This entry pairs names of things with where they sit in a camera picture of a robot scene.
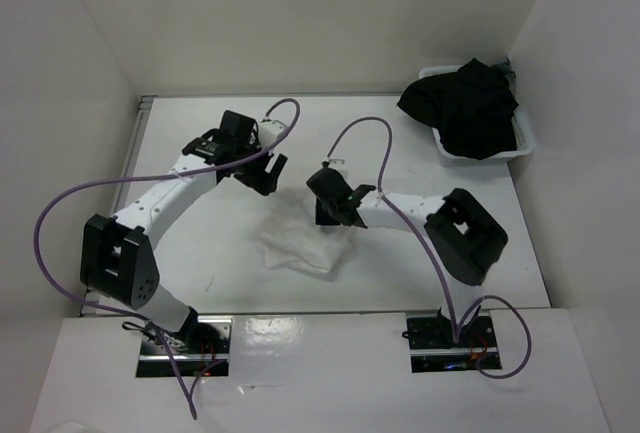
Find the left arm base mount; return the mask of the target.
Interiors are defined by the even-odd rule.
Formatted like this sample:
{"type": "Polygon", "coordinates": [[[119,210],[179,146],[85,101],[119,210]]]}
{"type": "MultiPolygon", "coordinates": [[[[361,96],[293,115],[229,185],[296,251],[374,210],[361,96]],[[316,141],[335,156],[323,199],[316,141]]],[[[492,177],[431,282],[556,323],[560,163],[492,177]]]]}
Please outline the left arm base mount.
{"type": "MultiPolygon", "coordinates": [[[[208,332],[204,339],[196,339],[191,346],[165,335],[165,341],[172,352],[177,368],[182,376],[195,378],[227,377],[230,367],[230,343],[232,318],[224,316],[204,316],[200,319],[214,333],[208,332]]],[[[139,332],[142,336],[138,354],[137,378],[174,377],[170,358],[166,348],[156,338],[156,331],[147,325],[124,322],[122,327],[128,331],[139,332]]]]}

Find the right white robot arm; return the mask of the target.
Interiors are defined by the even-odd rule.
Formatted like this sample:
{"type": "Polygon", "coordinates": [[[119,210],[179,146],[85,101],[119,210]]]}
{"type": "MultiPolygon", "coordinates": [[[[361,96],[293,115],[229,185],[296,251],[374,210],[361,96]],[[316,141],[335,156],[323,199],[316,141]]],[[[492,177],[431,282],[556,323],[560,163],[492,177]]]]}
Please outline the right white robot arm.
{"type": "Polygon", "coordinates": [[[441,280],[445,303],[438,334],[459,346],[473,333],[482,285],[508,243],[506,231],[467,190],[444,196],[384,193],[373,185],[352,188],[324,165],[306,182],[316,198],[316,223],[407,231],[427,248],[441,280]]]}

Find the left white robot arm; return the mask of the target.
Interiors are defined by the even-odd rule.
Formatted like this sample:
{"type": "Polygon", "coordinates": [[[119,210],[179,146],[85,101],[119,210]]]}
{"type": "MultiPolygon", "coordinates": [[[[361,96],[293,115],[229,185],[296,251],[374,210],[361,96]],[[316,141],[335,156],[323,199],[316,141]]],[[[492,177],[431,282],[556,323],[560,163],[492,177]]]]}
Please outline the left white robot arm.
{"type": "Polygon", "coordinates": [[[287,158],[267,149],[286,129],[268,118],[225,111],[218,127],[182,149],[167,179],[113,216],[96,214],[87,221],[81,282],[159,326],[176,352],[213,341],[215,333],[199,322],[195,309],[162,286],[154,250],[182,214],[227,177],[263,196],[273,193],[287,158]]]}

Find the white skirt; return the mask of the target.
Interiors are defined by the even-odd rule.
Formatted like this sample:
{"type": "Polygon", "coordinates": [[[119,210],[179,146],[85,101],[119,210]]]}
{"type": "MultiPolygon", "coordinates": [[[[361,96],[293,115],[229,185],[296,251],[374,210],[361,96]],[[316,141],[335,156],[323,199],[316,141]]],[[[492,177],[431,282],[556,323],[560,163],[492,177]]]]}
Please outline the white skirt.
{"type": "Polygon", "coordinates": [[[330,281],[351,248],[343,226],[315,223],[315,199],[302,189],[283,189],[270,197],[271,209],[260,224],[256,242],[269,270],[289,269],[330,281]]]}

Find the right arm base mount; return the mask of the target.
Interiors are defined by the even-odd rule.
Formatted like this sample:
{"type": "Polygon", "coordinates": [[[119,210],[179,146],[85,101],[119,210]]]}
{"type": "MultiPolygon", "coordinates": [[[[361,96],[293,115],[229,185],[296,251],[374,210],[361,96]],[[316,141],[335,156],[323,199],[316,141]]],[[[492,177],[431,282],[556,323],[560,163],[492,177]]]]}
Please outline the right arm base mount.
{"type": "Polygon", "coordinates": [[[401,336],[407,341],[413,373],[463,372],[502,368],[493,322],[479,314],[455,342],[449,322],[439,313],[407,315],[401,336]]]}

